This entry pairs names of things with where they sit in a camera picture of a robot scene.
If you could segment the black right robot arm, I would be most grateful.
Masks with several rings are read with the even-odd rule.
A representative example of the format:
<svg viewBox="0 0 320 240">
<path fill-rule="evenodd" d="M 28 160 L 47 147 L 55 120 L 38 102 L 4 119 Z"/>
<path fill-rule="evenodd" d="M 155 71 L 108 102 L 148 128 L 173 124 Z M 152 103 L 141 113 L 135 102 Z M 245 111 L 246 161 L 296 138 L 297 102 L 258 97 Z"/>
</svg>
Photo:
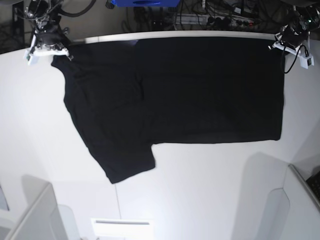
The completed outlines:
<svg viewBox="0 0 320 240">
<path fill-rule="evenodd" d="M 31 23 L 31 47 L 61 51 L 68 43 L 61 26 L 62 0 L 32 0 L 24 11 L 24 18 Z"/>
</svg>

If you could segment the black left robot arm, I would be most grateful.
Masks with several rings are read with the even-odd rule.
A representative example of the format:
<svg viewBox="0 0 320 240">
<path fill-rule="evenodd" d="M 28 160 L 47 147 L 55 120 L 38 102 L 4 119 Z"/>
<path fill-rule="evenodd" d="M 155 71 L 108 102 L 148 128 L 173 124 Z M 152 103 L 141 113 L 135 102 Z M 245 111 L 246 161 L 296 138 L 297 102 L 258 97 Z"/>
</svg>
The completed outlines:
<svg viewBox="0 0 320 240">
<path fill-rule="evenodd" d="M 310 32 L 320 27 L 320 12 L 312 6 L 293 6 L 280 31 L 280 43 L 296 48 L 307 41 Z"/>
</svg>

